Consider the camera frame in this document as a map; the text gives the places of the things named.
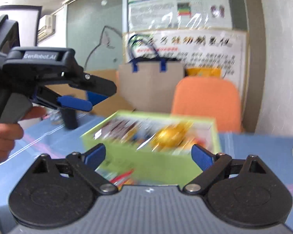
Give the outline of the person left hand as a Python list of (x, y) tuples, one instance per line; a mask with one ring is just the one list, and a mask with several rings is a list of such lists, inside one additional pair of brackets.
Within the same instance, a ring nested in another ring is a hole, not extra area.
[(18, 123), (0, 123), (0, 163), (7, 160), (10, 152), (15, 147), (15, 141), (22, 139), (24, 130)]

